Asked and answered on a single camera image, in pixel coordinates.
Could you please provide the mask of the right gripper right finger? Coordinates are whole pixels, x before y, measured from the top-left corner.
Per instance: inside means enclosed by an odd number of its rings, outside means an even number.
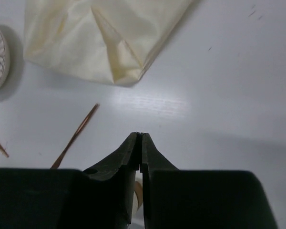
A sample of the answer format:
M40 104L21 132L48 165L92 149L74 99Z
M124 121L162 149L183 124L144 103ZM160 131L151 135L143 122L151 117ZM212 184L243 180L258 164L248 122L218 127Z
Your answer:
M165 184L158 173L168 176L169 171L177 171L175 167L156 148L150 134L141 134L141 173L143 175L143 215L146 229L180 229L181 221L176 215L166 214L165 200L169 194L164 193Z

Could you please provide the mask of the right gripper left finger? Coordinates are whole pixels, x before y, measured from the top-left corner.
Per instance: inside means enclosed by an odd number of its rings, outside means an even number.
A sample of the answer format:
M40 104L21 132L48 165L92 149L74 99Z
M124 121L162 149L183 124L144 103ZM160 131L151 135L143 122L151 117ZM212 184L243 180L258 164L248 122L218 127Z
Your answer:
M114 152L83 171L93 184L89 206L93 229L126 229L131 224L136 146L133 132Z

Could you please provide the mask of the cream cloth napkin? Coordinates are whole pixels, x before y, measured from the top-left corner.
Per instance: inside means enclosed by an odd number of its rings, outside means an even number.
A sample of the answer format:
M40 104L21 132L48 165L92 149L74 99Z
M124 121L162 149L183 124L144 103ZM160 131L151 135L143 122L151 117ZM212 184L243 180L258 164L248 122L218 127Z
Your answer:
M24 59L79 79L138 82L192 0L28 0Z

